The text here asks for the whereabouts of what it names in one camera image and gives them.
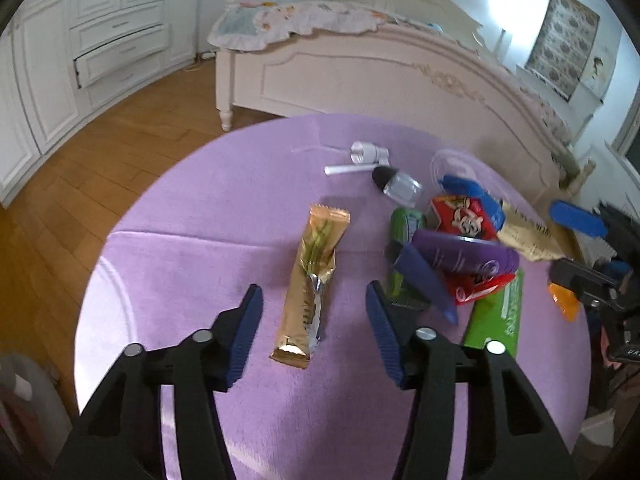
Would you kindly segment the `purple tube bottle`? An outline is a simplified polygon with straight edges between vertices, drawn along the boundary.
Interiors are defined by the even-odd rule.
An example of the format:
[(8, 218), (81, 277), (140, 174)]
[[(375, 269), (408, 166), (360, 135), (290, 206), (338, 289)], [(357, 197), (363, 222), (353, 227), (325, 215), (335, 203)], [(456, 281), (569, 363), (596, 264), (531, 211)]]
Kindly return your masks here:
[(515, 273), (520, 255), (512, 248), (489, 240), (418, 229), (410, 242), (435, 269), (493, 278)]

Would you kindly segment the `gold snack bar wrapper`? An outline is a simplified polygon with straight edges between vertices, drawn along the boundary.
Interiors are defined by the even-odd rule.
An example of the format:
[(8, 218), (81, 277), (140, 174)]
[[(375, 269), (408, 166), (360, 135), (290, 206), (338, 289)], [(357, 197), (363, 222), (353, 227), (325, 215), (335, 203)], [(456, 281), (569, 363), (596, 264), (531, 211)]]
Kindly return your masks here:
[(300, 237), (270, 359), (304, 370), (320, 341), (326, 290), (336, 269), (336, 248), (350, 225), (350, 213), (313, 204)]

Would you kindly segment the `orange wrapper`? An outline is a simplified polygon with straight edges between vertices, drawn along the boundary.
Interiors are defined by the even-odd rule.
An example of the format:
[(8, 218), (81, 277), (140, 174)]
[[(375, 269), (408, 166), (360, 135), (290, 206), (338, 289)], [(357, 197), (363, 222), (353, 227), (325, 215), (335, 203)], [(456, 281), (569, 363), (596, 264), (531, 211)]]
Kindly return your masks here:
[(578, 300), (574, 292), (554, 283), (548, 284), (548, 292), (562, 313), (563, 318), (565, 318), (567, 322), (574, 322), (582, 308), (582, 303)]

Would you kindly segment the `beige gold snack bag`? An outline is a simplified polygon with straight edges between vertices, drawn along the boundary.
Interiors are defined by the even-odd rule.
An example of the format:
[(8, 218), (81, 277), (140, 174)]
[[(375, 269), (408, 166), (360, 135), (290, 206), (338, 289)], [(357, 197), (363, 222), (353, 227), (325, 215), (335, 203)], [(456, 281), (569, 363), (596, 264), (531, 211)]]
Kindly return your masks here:
[(502, 203), (504, 222), (498, 240), (516, 250), (530, 262), (559, 260), (565, 257), (560, 245), (544, 225), (530, 220), (509, 203)]

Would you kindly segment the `red snack packet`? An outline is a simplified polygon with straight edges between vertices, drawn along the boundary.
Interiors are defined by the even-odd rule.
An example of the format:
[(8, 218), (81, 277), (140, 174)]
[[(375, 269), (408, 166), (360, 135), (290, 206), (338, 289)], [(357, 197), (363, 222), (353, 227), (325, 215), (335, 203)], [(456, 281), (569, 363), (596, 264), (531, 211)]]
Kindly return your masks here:
[(432, 198), (427, 225), (449, 238), (439, 265), (456, 304), (498, 292), (516, 277), (520, 257), (497, 242), (497, 231), (479, 198)]

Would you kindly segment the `dark glass window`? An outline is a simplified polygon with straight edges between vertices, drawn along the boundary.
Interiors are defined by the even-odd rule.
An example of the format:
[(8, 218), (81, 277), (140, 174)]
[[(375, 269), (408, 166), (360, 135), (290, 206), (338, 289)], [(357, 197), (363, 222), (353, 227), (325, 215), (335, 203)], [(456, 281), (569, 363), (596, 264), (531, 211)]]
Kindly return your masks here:
[(635, 172), (640, 170), (640, 115), (639, 110), (630, 114), (613, 143), (614, 153)]

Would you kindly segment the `bright green wipes pack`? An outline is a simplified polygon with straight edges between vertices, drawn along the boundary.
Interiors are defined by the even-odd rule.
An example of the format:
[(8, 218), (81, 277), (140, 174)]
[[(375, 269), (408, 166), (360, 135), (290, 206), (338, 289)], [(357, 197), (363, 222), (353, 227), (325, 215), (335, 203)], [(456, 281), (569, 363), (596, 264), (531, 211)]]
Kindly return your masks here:
[(483, 349), (491, 341), (499, 341), (514, 358), (518, 353), (524, 272), (518, 270), (515, 278), (498, 292), (474, 304), (468, 326), (462, 339), (465, 347)]

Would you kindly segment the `clear bottle black cap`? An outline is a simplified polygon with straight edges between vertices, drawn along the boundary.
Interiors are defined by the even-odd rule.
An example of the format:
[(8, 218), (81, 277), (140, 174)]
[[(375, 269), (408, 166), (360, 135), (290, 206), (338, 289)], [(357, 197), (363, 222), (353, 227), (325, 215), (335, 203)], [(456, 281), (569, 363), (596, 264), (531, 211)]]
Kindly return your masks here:
[(376, 187), (400, 206), (413, 208), (423, 193), (423, 186), (403, 171), (389, 166), (377, 166), (372, 170)]

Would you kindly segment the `blue snack packet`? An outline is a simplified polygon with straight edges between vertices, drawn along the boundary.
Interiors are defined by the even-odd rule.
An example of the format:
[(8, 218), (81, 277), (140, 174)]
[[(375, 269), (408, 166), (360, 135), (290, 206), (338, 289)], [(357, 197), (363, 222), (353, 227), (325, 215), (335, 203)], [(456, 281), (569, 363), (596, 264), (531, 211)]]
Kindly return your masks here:
[(502, 210), (500, 200), (490, 195), (480, 184), (474, 180), (445, 174), (440, 180), (442, 189), (448, 194), (458, 194), (475, 198), (480, 201), (483, 210), (488, 214), (492, 226), (500, 231), (506, 222), (506, 215)]

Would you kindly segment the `clear plastic lid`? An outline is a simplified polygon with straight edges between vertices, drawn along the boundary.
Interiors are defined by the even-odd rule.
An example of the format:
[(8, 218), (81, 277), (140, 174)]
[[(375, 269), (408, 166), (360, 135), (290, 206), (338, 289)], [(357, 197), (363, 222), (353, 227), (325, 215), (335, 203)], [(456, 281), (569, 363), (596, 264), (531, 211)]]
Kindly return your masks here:
[(430, 163), (432, 180), (439, 184), (443, 177), (453, 176), (466, 180), (477, 180), (475, 158), (469, 154), (444, 148), (437, 151)]

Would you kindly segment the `purple round tablecloth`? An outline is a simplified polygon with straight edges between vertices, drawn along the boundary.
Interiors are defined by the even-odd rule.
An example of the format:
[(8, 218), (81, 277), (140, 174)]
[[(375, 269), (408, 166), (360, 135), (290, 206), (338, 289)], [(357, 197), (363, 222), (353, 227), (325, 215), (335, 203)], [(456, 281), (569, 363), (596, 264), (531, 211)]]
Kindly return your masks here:
[(571, 479), (587, 322), (547, 263), (396, 200), (475, 157), (354, 115), (273, 120), (183, 159), (106, 239), (79, 315), (60, 479)]

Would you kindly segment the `patterned window blind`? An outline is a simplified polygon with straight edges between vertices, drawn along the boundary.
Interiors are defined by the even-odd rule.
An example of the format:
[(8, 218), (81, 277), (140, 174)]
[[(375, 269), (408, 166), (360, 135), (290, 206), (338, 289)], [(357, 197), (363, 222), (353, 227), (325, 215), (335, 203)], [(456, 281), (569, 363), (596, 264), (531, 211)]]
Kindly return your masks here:
[(569, 101), (587, 66), (599, 24), (600, 15), (578, 0), (549, 0), (525, 69)]

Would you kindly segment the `floral bed quilt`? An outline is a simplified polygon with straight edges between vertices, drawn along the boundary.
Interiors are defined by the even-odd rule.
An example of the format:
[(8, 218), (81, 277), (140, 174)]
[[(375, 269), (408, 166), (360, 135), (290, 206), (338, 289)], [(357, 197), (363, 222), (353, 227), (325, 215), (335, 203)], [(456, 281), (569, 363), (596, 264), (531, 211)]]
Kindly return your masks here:
[(436, 32), (470, 49), (484, 46), (476, 25), (463, 25), (457, 32), (437, 23), (384, 12), (362, 3), (326, 0), (258, 4), (228, 0), (226, 10), (213, 24), (207, 42), (218, 50), (257, 52), (265, 50), (270, 44), (280, 44), (295, 36), (310, 36), (318, 30), (340, 35), (361, 35), (377, 32), (383, 25)]

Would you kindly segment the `white wardrobe with drawers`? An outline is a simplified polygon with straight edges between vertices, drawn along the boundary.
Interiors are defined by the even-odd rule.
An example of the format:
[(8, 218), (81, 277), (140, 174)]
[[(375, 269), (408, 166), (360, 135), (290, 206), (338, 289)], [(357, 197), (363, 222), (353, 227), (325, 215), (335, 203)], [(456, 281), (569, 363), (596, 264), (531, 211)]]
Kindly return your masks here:
[(198, 0), (1, 0), (1, 203), (55, 150), (192, 63)]

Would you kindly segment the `cream white bed frame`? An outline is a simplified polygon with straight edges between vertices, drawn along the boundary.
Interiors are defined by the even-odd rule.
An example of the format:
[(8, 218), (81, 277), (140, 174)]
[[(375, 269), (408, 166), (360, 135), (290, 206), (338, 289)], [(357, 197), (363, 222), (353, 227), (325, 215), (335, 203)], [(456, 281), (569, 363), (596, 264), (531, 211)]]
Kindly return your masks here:
[[(457, 32), (478, 27), (450, 0), (342, 2)], [(257, 52), (216, 49), (216, 104), (225, 129), (235, 107), (393, 120), (472, 152), (534, 204), (577, 196), (597, 167), (578, 162), (564, 120), (484, 46), (395, 25), (361, 35), (318, 30)]]

